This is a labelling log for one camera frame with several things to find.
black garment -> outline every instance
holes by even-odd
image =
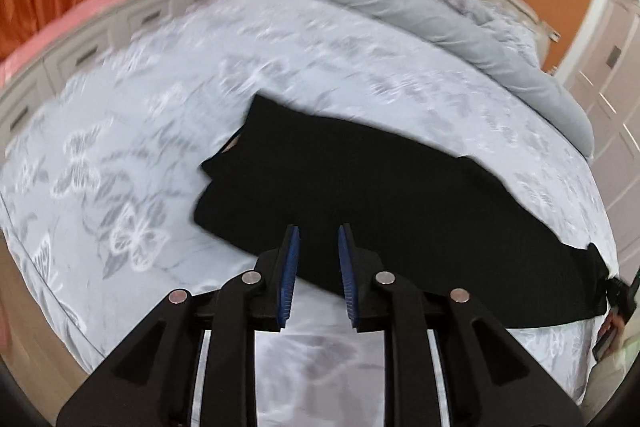
[[[212,182],[195,222],[259,254],[300,227],[298,275],[342,293],[337,230],[424,291],[462,287],[505,327],[558,325],[607,310],[597,248],[562,244],[468,157],[256,95],[238,143],[202,164]]]

bed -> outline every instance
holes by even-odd
[[[548,33],[535,12],[491,1],[535,29],[543,58]],[[253,266],[191,211],[208,182],[198,165],[258,89],[478,158],[563,242],[596,244],[617,272],[583,154],[478,68],[324,0],[216,0],[76,71],[9,144],[8,251],[85,371],[170,290],[210,291]],[[511,332],[580,401],[601,321]],[[260,423],[382,425],[382,350],[380,335],[351,330],[340,299],[299,281],[284,333],[256,338]]]

pink cushion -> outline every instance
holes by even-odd
[[[8,84],[18,71],[40,55],[55,40],[123,1],[125,0],[84,0],[62,17],[47,24],[0,64],[0,88]]]

